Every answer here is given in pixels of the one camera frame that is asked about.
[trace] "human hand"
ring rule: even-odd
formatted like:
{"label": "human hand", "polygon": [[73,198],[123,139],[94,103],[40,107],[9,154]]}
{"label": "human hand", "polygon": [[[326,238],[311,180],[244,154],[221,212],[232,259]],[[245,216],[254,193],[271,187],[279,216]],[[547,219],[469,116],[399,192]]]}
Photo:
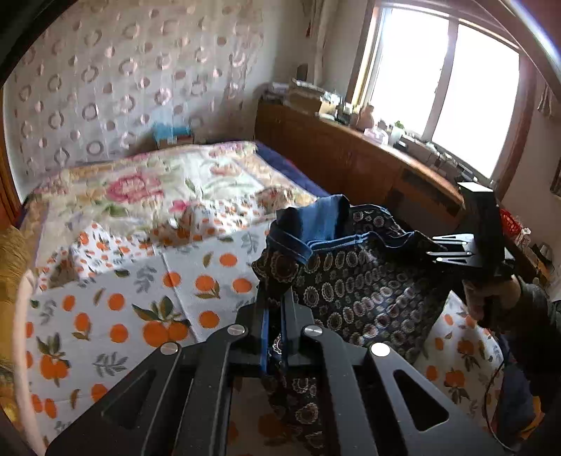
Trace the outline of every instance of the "human hand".
{"label": "human hand", "polygon": [[520,283],[515,275],[512,275],[509,280],[486,285],[475,285],[467,280],[463,280],[462,283],[466,293],[468,312],[476,321],[482,320],[485,315],[483,307],[486,297],[497,296],[501,308],[510,310],[516,305],[522,293]]}

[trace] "person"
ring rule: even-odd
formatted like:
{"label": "person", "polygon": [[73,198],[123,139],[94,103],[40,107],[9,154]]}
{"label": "person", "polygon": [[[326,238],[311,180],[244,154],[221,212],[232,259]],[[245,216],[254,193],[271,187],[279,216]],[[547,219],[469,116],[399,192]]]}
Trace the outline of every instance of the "person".
{"label": "person", "polygon": [[[546,440],[558,440],[561,429],[561,395],[558,394],[561,300],[550,301],[541,287],[526,284],[515,275],[510,280],[483,286],[464,281],[463,288],[470,315],[477,321],[485,316],[489,329],[505,335],[510,353],[530,383],[531,394],[540,398],[541,410],[546,415],[534,434],[542,434]],[[485,299],[489,297],[495,298],[491,308],[485,306]],[[540,450],[543,445],[544,440],[540,439]],[[528,454],[542,454],[536,453],[536,448],[526,450]]]}

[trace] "window pane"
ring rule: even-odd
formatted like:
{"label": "window pane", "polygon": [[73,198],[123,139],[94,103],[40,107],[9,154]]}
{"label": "window pane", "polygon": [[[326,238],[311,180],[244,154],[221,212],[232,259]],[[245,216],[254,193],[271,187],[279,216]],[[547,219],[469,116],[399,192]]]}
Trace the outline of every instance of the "window pane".
{"label": "window pane", "polygon": [[382,30],[383,49],[372,93],[374,117],[422,134],[448,46],[448,20],[394,9]]}
{"label": "window pane", "polygon": [[518,53],[460,25],[433,142],[491,177],[511,123],[517,88]]}

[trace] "triangular cutout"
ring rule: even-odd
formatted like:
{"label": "triangular cutout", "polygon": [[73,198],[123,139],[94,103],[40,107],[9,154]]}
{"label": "triangular cutout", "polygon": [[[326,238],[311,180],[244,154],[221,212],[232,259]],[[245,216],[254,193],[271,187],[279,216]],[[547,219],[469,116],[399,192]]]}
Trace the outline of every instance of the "triangular cutout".
{"label": "triangular cutout", "polygon": [[426,431],[448,419],[446,409],[434,400],[415,380],[409,377],[405,371],[397,370],[393,373],[393,376],[417,430]]}
{"label": "triangular cutout", "polygon": [[154,369],[143,372],[121,396],[113,401],[102,416],[125,429],[133,429],[155,377]]}

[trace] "silver bolt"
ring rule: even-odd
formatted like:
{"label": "silver bolt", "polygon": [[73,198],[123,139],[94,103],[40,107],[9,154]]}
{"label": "silver bolt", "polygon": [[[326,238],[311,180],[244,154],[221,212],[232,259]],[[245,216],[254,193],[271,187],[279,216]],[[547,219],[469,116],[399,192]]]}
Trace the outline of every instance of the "silver bolt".
{"label": "silver bolt", "polygon": [[318,325],[310,325],[304,328],[304,334],[311,338],[316,338],[323,334],[323,329]]}
{"label": "silver bolt", "polygon": [[230,325],[228,326],[228,334],[231,336],[241,336],[245,332],[245,328],[242,325]]}
{"label": "silver bolt", "polygon": [[176,354],[179,350],[179,346],[175,342],[166,342],[160,347],[160,351],[164,355]]}
{"label": "silver bolt", "polygon": [[370,347],[370,351],[373,355],[384,357],[389,355],[389,347],[386,344],[378,342],[376,344],[372,344]]}

